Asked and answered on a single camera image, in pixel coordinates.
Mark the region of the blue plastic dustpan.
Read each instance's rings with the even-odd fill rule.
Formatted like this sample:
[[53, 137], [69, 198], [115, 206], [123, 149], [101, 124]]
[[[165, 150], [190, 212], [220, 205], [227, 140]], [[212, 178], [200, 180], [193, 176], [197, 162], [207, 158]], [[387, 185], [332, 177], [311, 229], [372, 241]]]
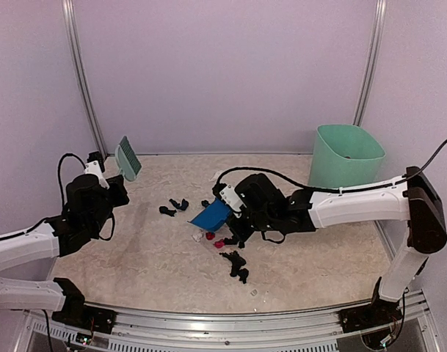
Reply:
[[225, 224], [230, 214], [231, 209], [224, 202], [215, 198], [189, 223], [207, 232], [216, 232]]

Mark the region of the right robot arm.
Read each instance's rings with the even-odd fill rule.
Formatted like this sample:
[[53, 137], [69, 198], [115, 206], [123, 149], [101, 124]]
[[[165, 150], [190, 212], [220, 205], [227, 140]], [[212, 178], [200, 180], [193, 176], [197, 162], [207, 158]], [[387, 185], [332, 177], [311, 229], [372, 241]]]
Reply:
[[416, 166], [379, 183], [334, 189], [299, 186], [291, 196], [256, 169], [235, 187], [215, 185], [214, 193], [232, 210], [226, 223], [240, 242], [254, 232], [287, 236], [363, 221], [406, 222], [400, 249], [379, 279], [377, 298], [363, 310], [364, 320], [372, 326], [391, 315], [391, 302], [402, 297], [429, 256], [447, 243], [441, 199]]

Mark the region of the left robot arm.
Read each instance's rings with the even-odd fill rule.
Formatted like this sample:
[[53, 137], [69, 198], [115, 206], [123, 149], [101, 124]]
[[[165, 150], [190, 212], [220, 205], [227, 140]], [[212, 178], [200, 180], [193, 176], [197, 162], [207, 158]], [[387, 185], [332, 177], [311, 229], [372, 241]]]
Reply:
[[[67, 202], [58, 216], [40, 220], [22, 232], [0, 236], [0, 272], [35, 260], [78, 252], [100, 233], [113, 210], [129, 203], [121, 175], [101, 183], [98, 176], [76, 177], [66, 187]], [[0, 310], [45, 310], [75, 326], [91, 318], [81, 291], [69, 280], [27, 281], [0, 277]]]

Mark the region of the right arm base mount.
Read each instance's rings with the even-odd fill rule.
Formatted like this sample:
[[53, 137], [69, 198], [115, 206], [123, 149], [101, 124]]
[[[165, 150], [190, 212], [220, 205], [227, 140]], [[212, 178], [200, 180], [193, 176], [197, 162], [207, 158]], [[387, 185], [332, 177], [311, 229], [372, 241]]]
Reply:
[[393, 323], [403, 317], [398, 302], [382, 300], [342, 309], [338, 315], [344, 334]]

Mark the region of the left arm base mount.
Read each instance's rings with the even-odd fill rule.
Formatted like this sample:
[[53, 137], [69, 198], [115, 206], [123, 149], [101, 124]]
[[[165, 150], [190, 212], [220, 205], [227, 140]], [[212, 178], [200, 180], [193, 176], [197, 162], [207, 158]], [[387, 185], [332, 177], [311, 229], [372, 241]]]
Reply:
[[68, 326], [111, 334], [117, 313], [111, 309], [93, 307], [82, 301], [66, 301], [60, 311], [52, 313], [53, 321]]

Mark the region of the green hand brush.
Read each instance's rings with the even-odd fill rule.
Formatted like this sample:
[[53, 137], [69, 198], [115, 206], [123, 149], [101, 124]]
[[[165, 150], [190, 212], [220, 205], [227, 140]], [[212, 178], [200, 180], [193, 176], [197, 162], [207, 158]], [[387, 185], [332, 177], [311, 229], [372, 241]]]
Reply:
[[134, 182], [142, 165], [134, 152], [127, 136], [124, 136], [115, 148], [115, 161], [119, 173], [128, 181]]

